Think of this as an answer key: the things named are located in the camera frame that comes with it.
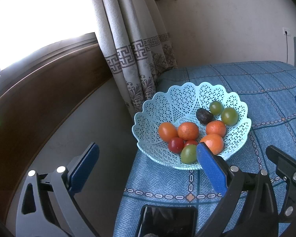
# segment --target window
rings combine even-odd
[[[0,0],[0,71],[95,25],[90,0]]]

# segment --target cable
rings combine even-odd
[[[286,63],[288,62],[288,43],[287,43],[287,31],[285,31],[286,35]]]

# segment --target scalloped basket rim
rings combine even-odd
[[[163,165],[163,166],[167,166],[167,167],[170,167],[170,168],[174,168],[174,169],[179,169],[179,170],[200,170],[200,169],[202,169],[201,166],[192,166],[193,164],[191,164],[191,167],[187,167],[187,166],[185,166],[185,165],[184,165],[184,166],[174,166],[174,165],[167,164],[167,163],[164,163],[164,162],[162,162],[162,161],[159,161],[159,160],[155,159],[154,157],[152,157],[149,153],[147,153],[146,151],[144,151],[144,150],[139,146],[141,139],[139,139],[139,138],[137,137],[137,134],[134,132],[134,129],[135,129],[135,128],[137,127],[137,125],[138,125],[138,124],[137,124],[137,120],[136,120],[137,117],[138,117],[139,115],[147,115],[147,113],[144,111],[145,105],[147,105],[147,103],[153,103],[153,102],[155,101],[156,97],[158,97],[158,95],[160,95],[160,94],[169,94],[169,92],[170,92],[172,89],[174,89],[174,88],[180,88],[180,89],[181,89],[181,88],[184,88],[185,86],[188,86],[188,85],[192,85],[194,88],[199,88],[200,86],[205,86],[205,85],[210,86],[211,89],[212,89],[213,87],[219,87],[219,88],[221,88],[221,89],[224,91],[224,96],[227,95],[227,94],[228,94],[229,96],[230,96],[230,95],[235,95],[235,96],[238,98],[239,103],[242,104],[242,105],[246,108],[246,111],[248,111],[248,106],[247,106],[247,104],[246,104],[245,102],[243,102],[243,101],[240,100],[239,95],[238,95],[236,92],[227,92],[226,89],[225,89],[225,87],[222,86],[222,85],[212,85],[212,84],[210,84],[210,83],[208,83],[208,82],[202,82],[202,83],[200,83],[200,84],[197,86],[197,85],[195,85],[195,84],[193,84],[193,83],[191,83],[191,82],[187,82],[187,83],[184,83],[184,84],[181,85],[181,86],[178,86],[178,85],[170,86],[167,92],[157,92],[157,93],[154,94],[154,96],[153,96],[150,100],[146,100],[146,101],[143,103],[143,111],[142,111],[142,112],[137,112],[137,113],[135,114],[135,116],[134,116],[134,125],[132,126],[132,133],[133,133],[134,137],[136,138],[136,140],[138,141],[138,142],[137,142],[137,147],[139,148],[139,150],[140,150],[141,152],[143,152],[146,156],[148,156],[151,160],[157,162],[158,164],[161,164],[161,165]],[[249,127],[245,130],[245,133],[244,133],[244,134],[245,134],[245,138],[244,138],[243,141],[242,141],[242,145],[239,145],[239,146],[235,149],[235,151],[234,151],[233,153],[231,153],[230,156],[227,157],[226,159],[230,158],[233,154],[235,154],[238,150],[240,150],[240,149],[242,148],[242,146],[246,143],[247,139],[248,139],[248,134],[249,134],[249,131],[250,131],[250,129],[251,129],[251,124],[252,124],[252,122],[251,122],[251,119],[249,119],[249,118],[247,117],[247,113],[246,113],[246,115],[245,115],[245,118],[243,118],[242,120],[247,120],[247,122],[249,123]]]

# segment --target tablecloth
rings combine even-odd
[[[172,69],[157,80],[157,91],[172,85],[202,82],[223,85],[248,105],[252,127],[245,145],[227,163],[244,172],[266,169],[280,211],[286,184],[275,174],[275,165],[265,155],[275,145],[296,159],[296,69],[279,61],[248,61]],[[231,229],[240,214],[246,193],[226,227]],[[138,150],[116,218],[114,236],[134,236],[143,205],[195,206],[197,231],[215,209],[216,193],[202,170],[184,171],[162,166]],[[281,233],[288,224],[280,224]]]

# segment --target phone screen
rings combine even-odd
[[[162,207],[144,205],[135,237],[193,237],[197,209],[195,207]]]

